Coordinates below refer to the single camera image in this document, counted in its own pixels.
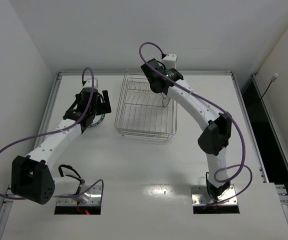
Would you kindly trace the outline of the teal rimmed plate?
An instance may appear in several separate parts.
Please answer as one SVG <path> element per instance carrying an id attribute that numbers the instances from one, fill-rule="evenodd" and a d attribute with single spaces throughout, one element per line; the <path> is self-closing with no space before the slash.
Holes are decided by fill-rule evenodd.
<path id="1" fill-rule="evenodd" d="M 95 123 L 90 124 L 90 125 L 88 126 L 88 128 L 93 128 L 93 127 L 98 126 L 98 125 L 104 120 L 105 116 L 106 116 L 105 113 L 104 113 L 104 114 L 101 114 L 99 120 L 96 121 Z"/>

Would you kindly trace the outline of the orange sunburst plate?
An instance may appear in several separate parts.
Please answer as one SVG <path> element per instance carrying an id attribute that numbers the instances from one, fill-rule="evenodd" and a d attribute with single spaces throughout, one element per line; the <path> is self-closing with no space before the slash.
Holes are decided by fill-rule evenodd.
<path id="1" fill-rule="evenodd" d="M 162 97 L 162 107 L 167 108 L 172 99 L 169 96 L 165 95 L 164 93 L 161 93 L 161 97 Z"/>

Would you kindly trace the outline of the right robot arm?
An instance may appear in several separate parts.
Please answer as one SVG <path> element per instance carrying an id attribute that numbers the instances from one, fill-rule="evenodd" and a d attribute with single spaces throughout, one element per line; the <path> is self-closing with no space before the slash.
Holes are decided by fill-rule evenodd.
<path id="1" fill-rule="evenodd" d="M 198 123 L 202 134 L 197 142 L 206 153 L 208 177 L 206 186 L 208 194 L 217 200 L 230 186 L 226 170 L 226 147 L 231 137 L 232 122 L 227 114 L 192 96 L 192 88 L 183 75 L 176 69 L 165 70 L 156 59 L 141 65 L 154 93 L 164 93 L 179 103 Z"/>

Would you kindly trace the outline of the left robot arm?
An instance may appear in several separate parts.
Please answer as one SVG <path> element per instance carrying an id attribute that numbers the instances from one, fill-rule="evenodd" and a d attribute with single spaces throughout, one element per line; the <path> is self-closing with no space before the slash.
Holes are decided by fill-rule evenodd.
<path id="1" fill-rule="evenodd" d="M 85 87 L 75 96 L 54 134 L 47 137 L 26 156 L 12 162 L 11 190 L 14 195 L 44 205 L 52 197 L 75 198 L 80 195 L 85 181 L 79 176 L 52 176 L 52 168 L 69 144 L 81 135 L 96 116 L 109 114 L 111 105 L 108 91 Z"/>

